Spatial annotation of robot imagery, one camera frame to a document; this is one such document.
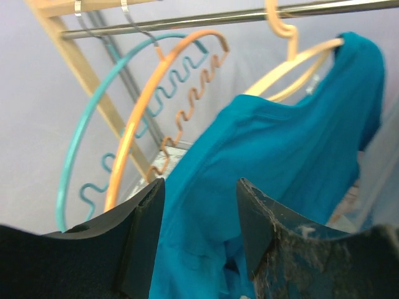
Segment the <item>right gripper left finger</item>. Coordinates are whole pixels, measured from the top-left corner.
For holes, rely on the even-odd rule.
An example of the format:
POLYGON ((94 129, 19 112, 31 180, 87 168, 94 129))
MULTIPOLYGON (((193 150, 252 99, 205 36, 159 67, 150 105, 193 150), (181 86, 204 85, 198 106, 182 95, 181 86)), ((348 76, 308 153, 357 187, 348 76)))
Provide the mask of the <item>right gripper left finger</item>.
POLYGON ((2 298, 148 298, 165 201, 157 179, 66 232, 1 227, 2 298))

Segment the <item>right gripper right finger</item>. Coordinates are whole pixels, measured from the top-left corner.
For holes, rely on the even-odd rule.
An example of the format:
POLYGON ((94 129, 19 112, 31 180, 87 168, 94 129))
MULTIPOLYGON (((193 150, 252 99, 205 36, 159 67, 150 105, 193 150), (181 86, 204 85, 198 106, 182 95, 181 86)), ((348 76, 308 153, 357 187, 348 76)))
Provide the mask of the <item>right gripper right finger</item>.
POLYGON ((398 229, 355 234, 313 222, 246 179, 236 185, 247 272, 257 298, 397 298, 398 229))

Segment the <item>orange hanger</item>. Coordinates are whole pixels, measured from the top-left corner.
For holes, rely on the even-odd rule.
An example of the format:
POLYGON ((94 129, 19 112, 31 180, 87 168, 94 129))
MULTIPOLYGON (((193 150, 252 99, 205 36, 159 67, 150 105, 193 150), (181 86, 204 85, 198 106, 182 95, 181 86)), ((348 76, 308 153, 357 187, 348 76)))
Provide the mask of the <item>orange hanger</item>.
POLYGON ((170 155, 166 150, 167 145, 175 145, 180 141, 180 138, 183 134, 183 126, 181 124, 182 121, 189 121, 193 115, 195 110, 195 101, 201 99, 205 92, 206 84, 210 83, 214 78, 216 73, 216 69, 222 66, 224 60, 228 56, 230 49, 225 37, 216 30, 206 29, 199 30, 189 34, 187 37, 183 38, 167 55, 164 55, 161 47, 158 45, 157 41, 153 41, 155 46, 155 50, 160 58, 160 62, 157 65, 157 68, 152 73, 150 79, 145 85, 143 91, 141 92, 138 103, 135 105, 135 108, 130 114, 130 118, 128 119, 127 125, 123 132, 122 139, 119 142, 117 154, 115 161, 113 163, 112 173, 110 175, 110 181, 108 185, 108 191, 105 198, 105 207, 104 211, 107 212, 113 209, 116 205, 116 201, 118 199, 120 181, 122 180, 122 176, 125 170, 125 163, 127 162, 127 157, 131 148, 131 145, 134 141, 134 134, 138 128, 138 124, 147 108, 147 105, 155 92, 160 80, 163 78, 166 71, 170 68, 172 63, 177 59, 177 57, 181 54, 183 50, 185 50, 190 44, 197 41, 199 38, 204 36, 215 36, 219 40, 221 48, 223 50, 223 56, 219 57, 214 54, 210 60, 210 69, 203 69, 200 73, 200 84, 201 88, 198 90, 195 87, 190 88, 188 93, 188 102, 190 105, 190 109, 188 112, 184 110, 179 110, 175 116, 176 125, 178 127, 178 134, 176 138, 171 138, 169 136, 164 137, 161 150, 164 152, 166 156, 166 161, 161 169, 158 169, 155 166, 150 166, 148 171, 145 173, 145 179, 147 182, 152 182, 150 176, 152 174, 161 175, 165 171, 168 166, 170 155))

